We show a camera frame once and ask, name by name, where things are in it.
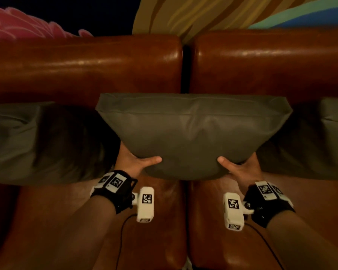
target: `black wristband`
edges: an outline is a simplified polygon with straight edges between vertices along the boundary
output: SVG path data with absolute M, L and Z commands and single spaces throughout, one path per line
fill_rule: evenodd
M 132 191 L 137 182 L 137 179 L 131 178 L 125 171 L 114 170 L 101 178 L 90 197 L 100 195 L 107 198 L 113 203 L 118 214 L 127 208 L 132 208 Z
M 278 213 L 290 210 L 295 212 L 289 199 L 277 188 L 265 181 L 260 186 L 249 186 L 244 197 L 245 207 L 253 209 L 252 220 L 261 227 L 266 228 L 270 220 Z

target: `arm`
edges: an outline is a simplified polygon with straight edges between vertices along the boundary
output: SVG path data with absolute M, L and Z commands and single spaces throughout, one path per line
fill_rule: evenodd
M 136 178 L 143 168 L 160 162 L 160 157 L 138 159 L 121 143 L 115 169 Z M 91 270 L 115 214 L 111 201 L 103 196 L 93 196 L 70 217 L 44 249 L 38 250 L 16 269 Z
M 294 212 L 274 216 L 267 231 L 288 270 L 338 270 L 338 248 Z
M 225 157 L 218 157 L 218 162 L 229 170 L 229 177 L 237 181 L 244 195 L 250 185 L 264 181 L 255 153 L 243 165 L 231 163 Z M 294 212 L 283 211 L 275 215 L 267 231 L 288 270 L 338 270 L 338 248 Z

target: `brown leather sofa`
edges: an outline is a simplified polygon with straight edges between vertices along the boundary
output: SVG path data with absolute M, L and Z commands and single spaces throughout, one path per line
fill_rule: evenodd
M 338 29 L 211 32 L 195 38 L 191 48 L 191 93 L 282 95 L 291 103 L 338 96 Z M 186 90 L 180 87 L 182 58 L 180 40 L 170 35 L 0 43 L 0 103 L 53 100 L 93 108 L 101 92 L 179 93 Z M 338 181 L 265 176 L 338 246 Z M 128 221 L 119 269 L 178 270 L 187 254 L 200 268 L 279 269 L 250 227 L 241 233 L 224 227 L 222 197 L 239 191 L 235 182 L 149 176 L 139 182 L 137 189 L 155 189 L 155 217 L 149 224 Z M 0 185 L 0 269 L 53 233 L 95 183 Z M 121 225 L 133 212 L 116 217 L 94 269 L 114 268 Z
M 0 103 L 56 101 L 94 108 L 102 92 L 179 93 L 181 66 L 181 43 L 171 35 L 0 43 Z M 127 222 L 119 269 L 181 269 L 187 257 L 182 183 L 138 179 L 136 190 L 155 190 L 155 219 L 147 225 Z M 89 199 L 96 182 L 0 185 L 0 269 L 30 254 Z M 94 269 L 115 268 L 122 223 L 135 210 L 116 216 Z
M 191 93 L 286 96 L 290 103 L 338 97 L 338 29 L 207 33 L 193 43 Z M 297 213 L 338 246 L 338 181 L 265 174 Z M 280 269 L 256 232 L 224 227 L 222 199 L 239 192 L 225 178 L 188 187 L 189 257 L 208 269 Z M 257 227 L 267 238 L 264 229 Z

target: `gray leather cushion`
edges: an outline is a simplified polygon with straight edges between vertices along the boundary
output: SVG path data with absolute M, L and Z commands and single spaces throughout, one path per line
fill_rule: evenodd
M 257 151 L 262 170 L 338 180 L 338 98 L 293 106 L 294 112 Z
M 119 145 L 117 135 L 93 109 L 0 104 L 0 183 L 43 185 L 98 178 L 114 163 Z
M 102 94 L 96 109 L 134 155 L 163 158 L 149 175 L 172 180 L 224 175 L 218 156 L 245 161 L 292 112 L 283 97 L 205 94 Z

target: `cable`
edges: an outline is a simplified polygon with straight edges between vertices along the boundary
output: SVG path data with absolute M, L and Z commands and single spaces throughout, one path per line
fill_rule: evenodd
M 262 234 L 261 234 L 254 226 L 252 226 L 251 224 L 248 224 L 247 222 L 246 222 L 245 224 L 246 224 L 247 226 L 251 227 L 252 229 L 254 229 L 254 231 L 257 232 L 257 233 L 259 234 L 259 236 L 262 237 L 263 241 L 265 242 L 265 244 L 266 244 L 267 247 L 269 248 L 270 252 L 272 252 L 272 254 L 273 254 L 275 260 L 277 261 L 277 263 L 279 264 L 280 268 L 281 268 L 282 270 L 284 270 L 283 265 L 280 263 L 280 261 L 279 261 L 277 255 L 274 253 L 273 249 L 270 247 L 269 243 L 268 243 L 267 240 L 263 237 L 263 235 L 262 235 Z
M 120 254 L 121 254 L 121 248 L 122 248 L 122 244 L 123 244 L 123 229 L 124 229 L 124 225 L 125 225 L 125 223 L 126 223 L 127 220 L 129 220 L 131 217 L 136 217 L 136 216 L 138 216 L 138 214 L 131 214 L 128 218 L 125 219 L 125 221 L 123 222 L 123 225 L 121 226 L 121 230 L 120 230 L 120 247 L 119 247 L 118 258 L 116 260 L 115 270 L 118 269 L 118 264 L 119 264 Z

